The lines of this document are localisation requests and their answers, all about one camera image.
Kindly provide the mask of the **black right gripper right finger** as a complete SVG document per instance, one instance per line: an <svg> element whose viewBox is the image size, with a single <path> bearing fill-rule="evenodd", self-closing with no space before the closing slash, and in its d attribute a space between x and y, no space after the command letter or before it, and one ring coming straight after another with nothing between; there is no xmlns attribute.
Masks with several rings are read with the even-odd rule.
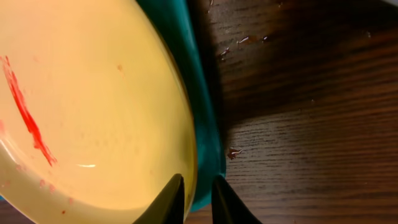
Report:
<svg viewBox="0 0 398 224"><path fill-rule="evenodd" d="M211 211L213 224L262 224L221 175L212 183Z"/></svg>

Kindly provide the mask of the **yellow plate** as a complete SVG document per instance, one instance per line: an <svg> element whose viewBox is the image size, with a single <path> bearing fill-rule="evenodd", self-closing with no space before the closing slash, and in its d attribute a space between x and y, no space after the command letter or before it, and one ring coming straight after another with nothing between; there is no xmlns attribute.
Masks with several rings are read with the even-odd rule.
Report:
<svg viewBox="0 0 398 224"><path fill-rule="evenodd" d="M133 223L197 183L177 66L132 0L1 0L1 195L35 223Z"/></svg>

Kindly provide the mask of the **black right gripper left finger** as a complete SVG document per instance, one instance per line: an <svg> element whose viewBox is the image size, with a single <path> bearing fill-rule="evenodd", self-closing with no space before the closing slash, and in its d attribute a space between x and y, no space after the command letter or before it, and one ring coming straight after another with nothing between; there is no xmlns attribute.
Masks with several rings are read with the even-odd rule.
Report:
<svg viewBox="0 0 398 224"><path fill-rule="evenodd" d="M134 224L183 224L184 211L184 181L175 174Z"/></svg>

